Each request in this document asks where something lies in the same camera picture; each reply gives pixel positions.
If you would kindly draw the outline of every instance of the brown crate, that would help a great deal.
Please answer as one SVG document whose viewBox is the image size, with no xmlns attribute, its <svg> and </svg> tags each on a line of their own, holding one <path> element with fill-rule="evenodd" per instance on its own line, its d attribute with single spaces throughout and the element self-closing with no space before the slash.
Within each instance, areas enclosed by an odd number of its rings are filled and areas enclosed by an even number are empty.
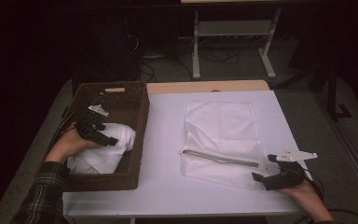
<svg viewBox="0 0 358 224">
<path fill-rule="evenodd" d="M 136 189 L 142 158 L 145 128 L 149 111 L 149 98 L 145 82 L 112 82 L 83 84 L 65 113 L 69 118 L 80 107 L 101 105 L 109 113 L 106 123 L 126 124 L 136 131 L 133 148 L 125 152 L 113 174 L 70 175 L 66 191 L 100 191 Z M 84 116 L 79 110 L 68 124 Z"/>
</svg>

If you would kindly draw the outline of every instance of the folded white fabric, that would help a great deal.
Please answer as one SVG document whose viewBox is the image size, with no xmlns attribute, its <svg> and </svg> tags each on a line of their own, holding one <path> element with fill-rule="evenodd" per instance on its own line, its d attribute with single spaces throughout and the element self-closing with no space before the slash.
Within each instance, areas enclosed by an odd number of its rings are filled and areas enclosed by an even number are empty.
<svg viewBox="0 0 358 224">
<path fill-rule="evenodd" d="M 241 189 L 262 189 L 252 172 L 266 175 L 251 104 L 188 101 L 182 172 Z"/>
<path fill-rule="evenodd" d="M 108 137 L 118 141 L 115 146 L 86 149 L 68 158 L 67 166 L 71 174 L 112 174 L 115 172 L 125 151 L 132 150 L 135 131 L 123 124 L 105 123 L 101 131 Z"/>
</svg>

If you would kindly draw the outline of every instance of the person's left hand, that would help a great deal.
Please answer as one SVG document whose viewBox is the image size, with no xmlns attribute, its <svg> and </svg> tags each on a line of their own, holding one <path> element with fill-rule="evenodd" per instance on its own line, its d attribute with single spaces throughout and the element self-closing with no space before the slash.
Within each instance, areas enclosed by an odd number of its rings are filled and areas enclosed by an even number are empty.
<svg viewBox="0 0 358 224">
<path fill-rule="evenodd" d="M 72 123 L 67 131 L 65 131 L 60 139 L 54 144 L 51 151 L 46 156 L 45 161 L 64 163 L 69 157 L 74 156 L 85 149 L 98 147 L 101 147 L 101 145 L 80 137 L 75 128 L 75 124 Z"/>
</svg>

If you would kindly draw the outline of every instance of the white tabletop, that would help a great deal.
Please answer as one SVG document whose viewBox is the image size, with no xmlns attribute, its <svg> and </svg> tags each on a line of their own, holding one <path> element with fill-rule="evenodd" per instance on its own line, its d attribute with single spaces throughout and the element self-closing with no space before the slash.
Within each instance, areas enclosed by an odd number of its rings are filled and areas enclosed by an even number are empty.
<svg viewBox="0 0 358 224">
<path fill-rule="evenodd" d="M 149 99 L 138 189 L 64 193 L 66 216 L 254 216 L 300 211 L 287 196 L 273 190 L 236 189 L 181 173 L 186 101 L 214 100 L 254 105 L 268 171 L 277 174 L 278 166 L 268 162 L 267 155 L 297 146 L 273 91 L 162 93 L 149 94 Z"/>
</svg>

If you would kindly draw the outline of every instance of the floor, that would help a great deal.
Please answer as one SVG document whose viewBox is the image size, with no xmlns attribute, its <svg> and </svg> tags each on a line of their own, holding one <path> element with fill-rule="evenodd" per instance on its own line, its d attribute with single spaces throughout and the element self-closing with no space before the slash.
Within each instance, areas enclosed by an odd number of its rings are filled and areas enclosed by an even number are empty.
<svg viewBox="0 0 358 224">
<path fill-rule="evenodd" d="M 189 47 L 191 40 L 184 38 L 181 41 L 183 41 L 182 47 L 177 55 L 166 55 L 164 52 L 151 49 L 143 61 L 141 80 L 150 82 L 197 81 L 191 78 L 191 48 Z M 291 55 L 296 48 L 294 39 L 273 41 L 268 56 L 277 74 L 274 79 L 267 78 L 258 56 L 257 48 L 262 44 L 262 39 L 225 40 L 224 46 L 216 44 L 220 41 L 205 39 L 203 42 L 204 46 L 200 59 L 201 81 L 264 79 L 270 86 L 273 86 L 299 72 L 287 68 Z M 310 78 L 311 76 L 306 77 L 289 88 L 276 90 L 275 93 L 298 147 L 304 151 L 316 152 L 319 155 L 317 160 L 307 161 L 306 164 L 324 184 L 327 207 L 358 213 L 358 164 L 353 163 L 358 161 L 358 103 L 351 87 L 339 80 L 337 104 L 345 105 L 352 118 L 339 119 L 338 122 L 332 121 L 325 113 L 325 90 L 320 93 L 310 92 L 307 89 Z M 27 156 L 35 156 L 32 155 L 35 154 L 34 150 L 48 143 L 47 136 L 51 136 L 58 125 L 58 123 L 49 121 L 59 120 L 65 104 L 71 99 L 71 88 L 71 82 L 68 80 L 62 90 L 58 92 L 56 101 L 52 106 L 57 110 L 50 110 Z M 27 164 L 22 164 L 22 166 L 22 169 L 25 169 Z M 26 192 L 22 189 L 19 189 L 19 191 L 22 194 Z M 0 204 L 0 223 L 7 223 L 7 219 L 12 216 L 13 212 L 4 208 L 9 206 L 9 202 L 21 200 L 19 191 L 7 192 Z M 358 223 L 358 216 L 352 213 L 334 212 L 333 214 L 337 220 L 346 223 Z M 301 215 L 266 217 L 267 223 L 271 224 L 295 223 L 299 218 L 301 218 Z M 247 220 L 247 217 L 242 217 L 238 221 L 246 223 Z M 130 223 L 130 220 L 126 218 L 72 219 L 68 217 L 68 221 L 76 224 Z"/>
</svg>

